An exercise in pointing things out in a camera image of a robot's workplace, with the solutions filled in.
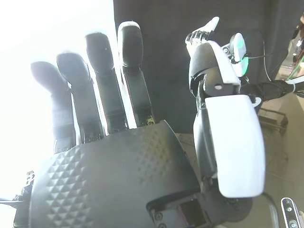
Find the black mat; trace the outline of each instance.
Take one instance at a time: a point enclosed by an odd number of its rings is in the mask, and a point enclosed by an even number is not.
[[[252,56],[284,50],[266,59],[269,73],[284,58],[304,0],[114,0],[116,29],[136,21],[144,42],[143,71],[156,120],[165,119],[177,133],[192,133],[195,100],[188,88],[190,57],[185,37],[219,16],[215,40],[224,45],[241,32]],[[251,82],[265,81],[262,59],[249,62]]]

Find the green cable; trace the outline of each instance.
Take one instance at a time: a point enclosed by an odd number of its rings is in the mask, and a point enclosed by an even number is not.
[[[296,68],[291,72],[291,74],[289,75],[289,77],[287,78],[287,80],[289,80],[294,74],[295,72],[299,69],[300,67],[300,63],[302,63],[304,60],[304,55],[302,56],[301,60],[299,61],[298,65],[296,66]]]

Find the tan floor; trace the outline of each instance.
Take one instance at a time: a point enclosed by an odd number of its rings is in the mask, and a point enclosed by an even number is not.
[[[286,113],[288,126],[282,136],[278,131],[263,128],[266,143],[266,182],[265,192],[270,194],[279,209],[280,226],[282,220],[280,200],[291,197],[299,209],[304,210],[304,112],[295,95],[265,103],[267,107],[279,107]],[[192,134],[178,134],[190,162],[198,175],[196,154]],[[263,196],[254,198],[249,216],[239,223],[225,223],[227,228],[270,228],[272,227],[268,202]]]

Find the bright white background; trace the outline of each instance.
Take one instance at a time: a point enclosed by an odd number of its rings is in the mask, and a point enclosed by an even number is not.
[[[117,59],[111,0],[12,0],[0,8],[0,198],[19,194],[26,172],[52,154],[49,94],[30,63],[56,64],[72,50],[86,56],[84,36],[101,31]],[[0,205],[0,227],[12,227],[14,209]]]

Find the green light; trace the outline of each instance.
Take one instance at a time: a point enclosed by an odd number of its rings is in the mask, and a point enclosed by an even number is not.
[[[243,69],[242,69],[242,75],[244,75],[248,69],[249,58],[244,57],[243,60],[244,60],[244,65],[243,65]]]
[[[241,47],[243,47],[243,45],[244,45],[244,40],[243,39],[239,39],[238,42],[237,42],[237,47],[241,48]]]

